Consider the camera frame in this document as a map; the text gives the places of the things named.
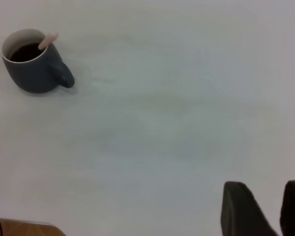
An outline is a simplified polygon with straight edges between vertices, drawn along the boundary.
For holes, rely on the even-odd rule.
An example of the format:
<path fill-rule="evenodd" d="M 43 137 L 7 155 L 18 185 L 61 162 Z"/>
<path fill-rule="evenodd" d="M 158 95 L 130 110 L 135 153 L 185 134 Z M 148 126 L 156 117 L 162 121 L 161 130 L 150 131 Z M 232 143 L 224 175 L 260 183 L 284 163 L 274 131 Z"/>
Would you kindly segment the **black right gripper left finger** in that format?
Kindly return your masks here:
<path fill-rule="evenodd" d="M 225 182 L 220 222 L 223 236 L 277 235 L 253 193 L 242 182 Z"/>

